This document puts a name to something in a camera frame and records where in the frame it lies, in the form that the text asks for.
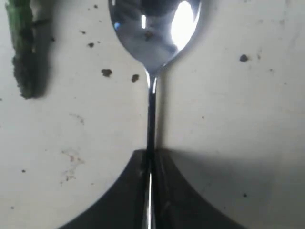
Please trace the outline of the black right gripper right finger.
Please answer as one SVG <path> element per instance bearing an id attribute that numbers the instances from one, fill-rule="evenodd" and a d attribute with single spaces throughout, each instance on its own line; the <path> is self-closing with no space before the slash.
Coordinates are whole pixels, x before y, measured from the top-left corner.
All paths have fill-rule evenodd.
<path id="1" fill-rule="evenodd" d="M 217 210 L 194 190 L 168 150 L 156 150 L 152 159 L 154 228 L 242 228 L 242 225 Z"/>

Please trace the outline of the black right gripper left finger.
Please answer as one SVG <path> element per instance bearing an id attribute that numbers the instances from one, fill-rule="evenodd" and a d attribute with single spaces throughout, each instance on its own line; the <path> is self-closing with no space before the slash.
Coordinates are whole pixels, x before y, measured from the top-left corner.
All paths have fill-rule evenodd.
<path id="1" fill-rule="evenodd" d="M 62 229 L 141 229 L 146 172 L 145 150 L 135 150 L 111 188 Z"/>

